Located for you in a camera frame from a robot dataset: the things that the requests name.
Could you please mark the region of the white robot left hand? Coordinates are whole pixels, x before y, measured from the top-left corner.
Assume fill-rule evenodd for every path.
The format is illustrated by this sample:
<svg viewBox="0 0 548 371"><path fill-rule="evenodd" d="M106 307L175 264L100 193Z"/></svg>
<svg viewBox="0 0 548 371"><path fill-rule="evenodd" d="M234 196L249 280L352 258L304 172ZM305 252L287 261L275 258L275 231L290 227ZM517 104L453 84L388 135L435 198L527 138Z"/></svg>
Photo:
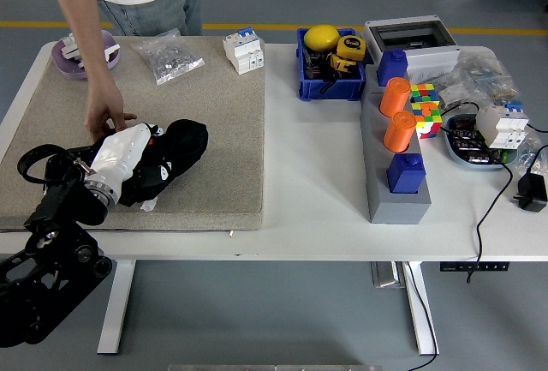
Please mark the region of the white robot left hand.
<svg viewBox="0 0 548 371"><path fill-rule="evenodd" d="M149 140L164 134L165 129L156 124L139 123L106 137L91 164L90 177L109 185L127 181Z"/></svg>

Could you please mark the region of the person's right hand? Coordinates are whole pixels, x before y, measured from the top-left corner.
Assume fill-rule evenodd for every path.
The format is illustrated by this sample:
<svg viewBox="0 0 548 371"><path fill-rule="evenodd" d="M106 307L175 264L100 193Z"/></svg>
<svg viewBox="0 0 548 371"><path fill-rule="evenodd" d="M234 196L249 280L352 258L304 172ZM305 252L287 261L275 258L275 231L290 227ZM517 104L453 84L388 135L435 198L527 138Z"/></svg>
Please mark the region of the person's right hand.
<svg viewBox="0 0 548 371"><path fill-rule="evenodd" d="M92 142L124 130L127 121L136 118L135 114L124 111L123 97L115 82L88 82L85 125Z"/></svg>

